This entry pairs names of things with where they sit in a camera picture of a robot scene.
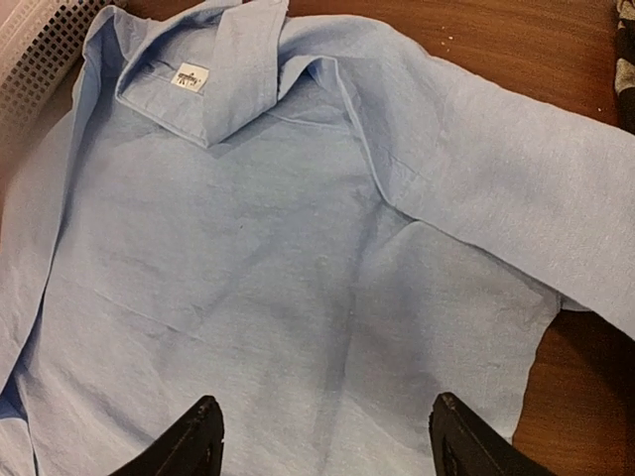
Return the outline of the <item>white plastic mesh basket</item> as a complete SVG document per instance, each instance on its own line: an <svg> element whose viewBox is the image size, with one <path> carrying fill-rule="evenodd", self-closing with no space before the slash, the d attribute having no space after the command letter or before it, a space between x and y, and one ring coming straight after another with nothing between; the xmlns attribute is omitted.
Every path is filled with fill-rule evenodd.
<svg viewBox="0 0 635 476"><path fill-rule="evenodd" d="M19 1L1 25L1 141L26 134L79 58L88 29L124 1Z"/></svg>

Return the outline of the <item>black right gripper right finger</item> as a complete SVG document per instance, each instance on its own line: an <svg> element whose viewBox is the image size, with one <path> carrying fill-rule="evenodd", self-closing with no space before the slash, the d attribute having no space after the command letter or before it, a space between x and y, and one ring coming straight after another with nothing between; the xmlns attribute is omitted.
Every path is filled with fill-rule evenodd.
<svg viewBox="0 0 635 476"><path fill-rule="evenodd" d="M430 438L435 470L441 476L554 476L514 448L453 393L437 395Z"/></svg>

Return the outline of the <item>light blue long sleeve shirt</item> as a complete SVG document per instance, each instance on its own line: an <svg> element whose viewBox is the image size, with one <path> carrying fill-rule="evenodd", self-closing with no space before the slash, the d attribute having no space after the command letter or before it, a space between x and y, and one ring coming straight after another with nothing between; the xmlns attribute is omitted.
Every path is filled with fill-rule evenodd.
<svg viewBox="0 0 635 476"><path fill-rule="evenodd" d="M562 309L634 332L634 138L391 26L100 9L1 231L1 471L105 475L216 397L226 475L429 475L510 440Z"/></svg>

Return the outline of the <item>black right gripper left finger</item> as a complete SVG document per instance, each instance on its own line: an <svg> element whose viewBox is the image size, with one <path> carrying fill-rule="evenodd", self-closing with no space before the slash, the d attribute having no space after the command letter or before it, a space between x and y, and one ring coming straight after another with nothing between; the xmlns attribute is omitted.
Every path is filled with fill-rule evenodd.
<svg viewBox="0 0 635 476"><path fill-rule="evenodd" d="M221 408L213 396L203 396L111 476L219 476L223 446Z"/></svg>

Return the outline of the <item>grey patterned folded shirt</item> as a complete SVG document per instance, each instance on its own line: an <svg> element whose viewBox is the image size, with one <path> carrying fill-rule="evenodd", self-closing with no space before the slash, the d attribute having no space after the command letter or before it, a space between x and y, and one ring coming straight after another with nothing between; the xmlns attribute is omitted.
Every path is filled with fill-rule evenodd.
<svg viewBox="0 0 635 476"><path fill-rule="evenodd" d="M617 0L618 14L616 30L616 67L614 90L617 97L617 110L620 127L634 133L634 2Z"/></svg>

